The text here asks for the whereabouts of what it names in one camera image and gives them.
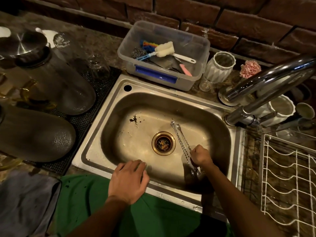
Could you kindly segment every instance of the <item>faucet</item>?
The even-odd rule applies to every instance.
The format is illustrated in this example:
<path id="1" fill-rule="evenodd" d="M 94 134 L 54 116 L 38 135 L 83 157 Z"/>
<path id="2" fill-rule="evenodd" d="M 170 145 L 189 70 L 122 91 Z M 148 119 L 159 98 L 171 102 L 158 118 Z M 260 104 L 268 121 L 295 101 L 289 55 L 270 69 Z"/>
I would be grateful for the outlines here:
<path id="1" fill-rule="evenodd" d="M 238 84 L 231 90 L 227 90 L 226 88 L 221 89 L 218 93 L 221 102 L 226 105 L 234 106 L 234 103 L 242 97 L 259 90 L 267 84 L 288 76 L 286 80 L 267 91 L 252 103 L 249 103 L 246 106 L 240 106 L 232 113 L 226 115 L 224 117 L 224 122 L 230 126 L 234 126 L 238 122 L 245 125 L 257 126 L 261 124 L 263 120 L 266 121 L 269 118 L 273 118 L 276 116 L 276 112 L 271 115 L 268 114 L 269 116 L 264 116 L 262 119 L 256 118 L 251 113 L 272 99 L 284 94 L 310 78 L 315 72 L 316 57 L 304 54 L 263 70 Z"/>

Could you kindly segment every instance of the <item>brick wall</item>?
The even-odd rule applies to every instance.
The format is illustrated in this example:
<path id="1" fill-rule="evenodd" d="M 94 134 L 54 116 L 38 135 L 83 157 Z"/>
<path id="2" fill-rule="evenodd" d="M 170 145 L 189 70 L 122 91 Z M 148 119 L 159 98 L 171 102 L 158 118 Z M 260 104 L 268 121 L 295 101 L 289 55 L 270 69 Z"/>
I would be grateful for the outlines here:
<path id="1" fill-rule="evenodd" d="M 208 38 L 211 46 L 278 63 L 316 55 L 316 0 L 44 0 L 135 23 L 138 20 Z"/>

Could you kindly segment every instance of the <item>hand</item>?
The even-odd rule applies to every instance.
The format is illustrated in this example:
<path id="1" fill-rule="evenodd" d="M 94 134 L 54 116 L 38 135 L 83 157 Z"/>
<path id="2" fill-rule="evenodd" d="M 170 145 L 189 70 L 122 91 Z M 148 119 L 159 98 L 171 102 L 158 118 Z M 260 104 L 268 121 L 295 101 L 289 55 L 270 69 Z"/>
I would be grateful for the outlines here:
<path id="1" fill-rule="evenodd" d="M 128 205 L 134 204 L 149 183 L 145 167 L 146 163 L 140 159 L 118 164 L 110 180 L 108 196 L 117 197 Z"/>
<path id="2" fill-rule="evenodd" d="M 195 164 L 202 168 L 214 165 L 209 151 L 201 145 L 197 145 L 191 151 L 191 158 Z"/>

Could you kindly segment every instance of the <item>drain strainer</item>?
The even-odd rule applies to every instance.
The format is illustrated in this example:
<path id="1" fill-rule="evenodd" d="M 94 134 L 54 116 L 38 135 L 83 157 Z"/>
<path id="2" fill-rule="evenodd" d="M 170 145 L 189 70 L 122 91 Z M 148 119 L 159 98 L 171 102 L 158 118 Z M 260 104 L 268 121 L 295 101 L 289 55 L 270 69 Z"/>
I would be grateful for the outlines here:
<path id="1" fill-rule="evenodd" d="M 159 155 L 170 155 L 176 148 L 175 138 L 169 132 L 158 132 L 151 142 L 154 151 Z"/>

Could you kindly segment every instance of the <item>stainless steel sink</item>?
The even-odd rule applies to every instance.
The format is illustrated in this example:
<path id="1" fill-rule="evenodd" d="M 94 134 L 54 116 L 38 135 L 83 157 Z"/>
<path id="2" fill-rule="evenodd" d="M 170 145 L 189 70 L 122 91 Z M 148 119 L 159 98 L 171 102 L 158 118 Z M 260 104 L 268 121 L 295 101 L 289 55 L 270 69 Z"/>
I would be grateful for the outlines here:
<path id="1" fill-rule="evenodd" d="M 181 125 L 191 148 L 201 144 L 237 186 L 244 131 L 222 118 L 234 109 L 173 89 L 121 75 L 103 104 L 72 164 L 111 178 L 120 162 L 147 163 L 147 193 L 202 211 L 212 192 L 206 177 L 196 182 L 170 122 Z M 161 149 L 161 140 L 167 148 Z"/>

